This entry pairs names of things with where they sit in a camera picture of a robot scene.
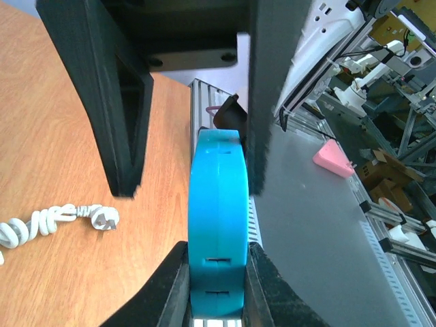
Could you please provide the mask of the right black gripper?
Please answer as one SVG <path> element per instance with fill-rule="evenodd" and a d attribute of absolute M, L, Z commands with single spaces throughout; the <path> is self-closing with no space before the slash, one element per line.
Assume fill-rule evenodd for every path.
<path fill-rule="evenodd" d="M 36 3 L 118 198 L 134 197 L 141 184 L 151 114 L 153 78 L 136 52 L 154 72 L 227 68 L 238 63 L 237 35 L 248 31 L 246 160 L 249 194 L 260 195 L 273 110 L 310 7 L 288 0 Z"/>

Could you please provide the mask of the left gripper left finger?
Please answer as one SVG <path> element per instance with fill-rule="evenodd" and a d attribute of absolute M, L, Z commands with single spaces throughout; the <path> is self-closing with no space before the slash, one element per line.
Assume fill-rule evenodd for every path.
<path fill-rule="evenodd" d="M 187 242 L 177 242 L 142 288 L 102 326 L 188 326 L 187 258 Z"/>

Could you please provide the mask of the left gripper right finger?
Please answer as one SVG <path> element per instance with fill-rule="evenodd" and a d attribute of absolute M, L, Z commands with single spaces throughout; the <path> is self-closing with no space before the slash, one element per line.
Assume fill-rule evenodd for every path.
<path fill-rule="evenodd" d="M 244 326 L 327 326 L 280 275 L 257 242 L 249 243 L 245 270 Z"/>

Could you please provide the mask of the blue cube plug adapter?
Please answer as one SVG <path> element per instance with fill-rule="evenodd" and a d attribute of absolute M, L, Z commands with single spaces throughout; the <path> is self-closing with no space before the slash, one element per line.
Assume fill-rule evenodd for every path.
<path fill-rule="evenodd" d="M 191 165 L 188 257 L 191 312 L 241 317 L 248 251 L 247 168 L 236 130 L 203 129 Z"/>

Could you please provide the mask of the white power strip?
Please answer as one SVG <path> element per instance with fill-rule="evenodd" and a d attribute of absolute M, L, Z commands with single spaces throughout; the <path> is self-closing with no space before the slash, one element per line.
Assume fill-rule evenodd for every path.
<path fill-rule="evenodd" d="M 48 236 L 57 231 L 58 222 L 73 222 L 86 218 L 94 229 L 100 231 L 115 230 L 120 221 L 117 209 L 101 204 L 74 206 L 51 206 L 33 211 L 28 221 L 13 217 L 1 223 L 1 246 L 15 249 L 32 241 L 37 236 Z"/>

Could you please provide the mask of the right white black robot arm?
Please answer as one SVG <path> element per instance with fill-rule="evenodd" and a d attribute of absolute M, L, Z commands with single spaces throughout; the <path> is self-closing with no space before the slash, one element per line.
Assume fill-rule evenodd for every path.
<path fill-rule="evenodd" d="M 264 188 L 275 108 L 301 104 L 392 1 L 37 1 L 87 112 L 110 190 L 141 183 L 153 72 L 224 68 L 250 37 L 243 144 L 252 195 Z"/>

